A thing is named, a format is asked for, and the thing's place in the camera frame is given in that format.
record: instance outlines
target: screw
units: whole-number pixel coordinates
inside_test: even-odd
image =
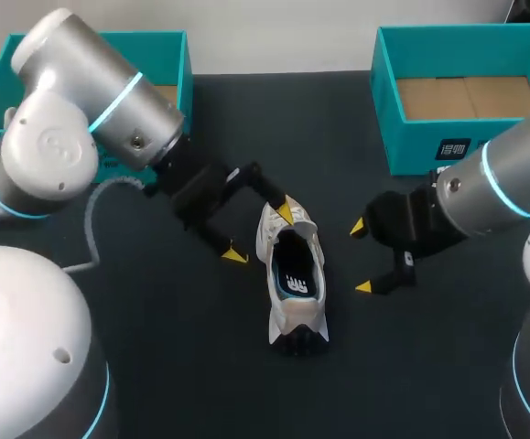
[[[452,178],[452,180],[448,183],[448,189],[450,192],[458,192],[460,186],[461,182],[459,178]]]
[[[145,141],[140,135],[136,135],[135,137],[131,139],[130,145],[134,149],[143,149],[145,147]]]

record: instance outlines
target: yellow fingertip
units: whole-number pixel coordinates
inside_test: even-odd
[[[354,227],[352,227],[352,230],[350,230],[350,236],[352,236],[354,233],[362,229],[364,229],[364,220],[362,219],[362,217],[359,217]]]
[[[239,263],[247,263],[248,262],[248,255],[243,257],[239,252],[237,252],[232,247],[230,247],[230,250],[222,255],[222,258],[229,259],[231,261],[235,261],[235,262],[239,262]]]
[[[293,214],[291,213],[291,208],[289,207],[289,202],[287,201],[287,198],[285,198],[285,203],[276,210],[276,213],[278,213],[283,219],[289,223],[289,225],[295,224],[295,221],[293,221]]]
[[[373,288],[371,287],[371,281],[366,281],[364,284],[358,285],[356,290],[362,291],[363,293],[372,293]]]

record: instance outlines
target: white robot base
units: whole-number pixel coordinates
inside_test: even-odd
[[[0,439],[116,439],[113,393],[78,286],[0,247]]]

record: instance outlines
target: cardboard box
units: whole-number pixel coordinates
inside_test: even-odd
[[[380,27],[371,88],[391,174],[453,165],[530,116],[530,24]]]
[[[139,69],[159,92],[177,104],[185,115],[185,133],[191,129],[193,75],[189,59],[187,35],[183,31],[102,32],[100,34],[131,64]],[[24,34],[8,37],[0,54],[0,136],[4,132],[4,113],[17,107],[24,95],[24,86],[10,67],[10,60]],[[134,176],[153,181],[151,170],[134,173],[98,145],[100,165],[96,182],[119,176]]]

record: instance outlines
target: black table surface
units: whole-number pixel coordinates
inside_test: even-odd
[[[243,192],[216,219],[250,249],[242,266],[185,233],[166,198],[109,189],[94,212],[102,264],[74,279],[114,375],[121,438],[505,437],[499,386],[530,306],[530,225],[421,262],[417,288],[362,294],[392,254],[349,230],[375,195],[416,184],[389,175],[367,72],[196,77],[192,136],[231,165],[260,162],[318,223],[331,349],[268,347],[259,198]],[[86,262],[85,199],[0,231],[0,244]]]

